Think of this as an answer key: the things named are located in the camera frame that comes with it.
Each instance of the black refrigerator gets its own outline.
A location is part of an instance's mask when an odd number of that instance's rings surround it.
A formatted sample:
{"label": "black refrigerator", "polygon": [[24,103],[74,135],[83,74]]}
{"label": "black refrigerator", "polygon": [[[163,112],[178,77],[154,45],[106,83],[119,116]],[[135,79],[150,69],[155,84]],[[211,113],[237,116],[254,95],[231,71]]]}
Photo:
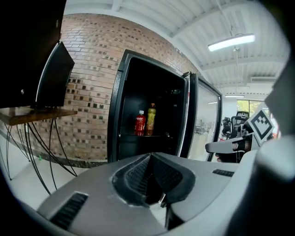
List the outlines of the black refrigerator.
{"label": "black refrigerator", "polygon": [[[220,92],[195,73],[179,75],[153,58],[125,50],[110,103],[108,162],[151,152],[187,158],[195,131],[200,86],[218,97],[215,142],[218,140],[222,115]],[[137,136],[134,131],[135,118],[140,110],[147,117],[151,103],[156,105],[153,135]],[[211,159],[212,155],[209,154],[207,160]]]}

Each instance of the ceiling light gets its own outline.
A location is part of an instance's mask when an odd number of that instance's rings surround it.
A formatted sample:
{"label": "ceiling light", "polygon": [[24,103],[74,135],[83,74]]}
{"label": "ceiling light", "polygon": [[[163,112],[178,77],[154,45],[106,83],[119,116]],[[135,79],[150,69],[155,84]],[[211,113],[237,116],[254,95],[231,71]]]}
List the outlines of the ceiling light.
{"label": "ceiling light", "polygon": [[245,96],[244,95],[226,95],[225,96],[226,98],[244,98]]}
{"label": "ceiling light", "polygon": [[248,34],[248,35],[238,35],[234,36],[232,38],[224,39],[222,41],[212,43],[208,45],[208,48],[210,52],[213,52],[218,49],[222,49],[224,47],[230,47],[233,45],[239,45],[243,43],[249,43],[255,41],[255,35],[254,34]]}

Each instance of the air vent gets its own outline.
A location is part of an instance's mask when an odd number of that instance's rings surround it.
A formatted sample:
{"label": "air vent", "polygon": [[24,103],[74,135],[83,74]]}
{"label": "air vent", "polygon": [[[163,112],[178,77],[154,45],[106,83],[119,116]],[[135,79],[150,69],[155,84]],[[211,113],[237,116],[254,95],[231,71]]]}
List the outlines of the air vent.
{"label": "air vent", "polygon": [[252,83],[274,83],[275,77],[251,77]]}
{"label": "air vent", "polygon": [[88,195],[86,194],[74,193],[74,195],[61,207],[61,209],[59,209],[50,221],[60,228],[67,230],[87,198]]}
{"label": "air vent", "polygon": [[223,170],[219,170],[219,169],[213,170],[212,173],[217,174],[217,175],[227,176],[227,177],[232,177],[234,175],[233,171],[223,171]]}

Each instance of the white ceiling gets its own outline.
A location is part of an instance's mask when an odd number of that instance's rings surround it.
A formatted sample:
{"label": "white ceiling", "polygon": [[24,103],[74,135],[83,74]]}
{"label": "white ceiling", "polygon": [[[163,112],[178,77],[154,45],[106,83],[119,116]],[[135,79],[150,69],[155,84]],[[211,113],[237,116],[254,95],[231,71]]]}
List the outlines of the white ceiling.
{"label": "white ceiling", "polygon": [[[276,21],[256,1],[67,0],[65,14],[73,13],[112,15],[149,28],[182,51],[224,95],[265,98],[271,84],[249,83],[250,77],[278,77],[290,53]],[[208,50],[210,43],[250,33],[255,42],[237,46],[237,53],[234,47]]]}

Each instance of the black vent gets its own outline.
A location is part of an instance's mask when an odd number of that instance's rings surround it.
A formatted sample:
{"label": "black vent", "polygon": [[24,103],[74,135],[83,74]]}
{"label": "black vent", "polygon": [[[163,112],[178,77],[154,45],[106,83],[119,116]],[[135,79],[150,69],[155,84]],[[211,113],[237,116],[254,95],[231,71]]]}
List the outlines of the black vent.
{"label": "black vent", "polygon": [[88,196],[85,194],[74,193],[50,221],[60,228],[67,230],[87,198]]}
{"label": "black vent", "polygon": [[217,174],[217,175],[228,176],[228,177],[232,177],[234,175],[233,171],[223,171],[223,170],[219,170],[219,169],[213,170],[212,173]]}

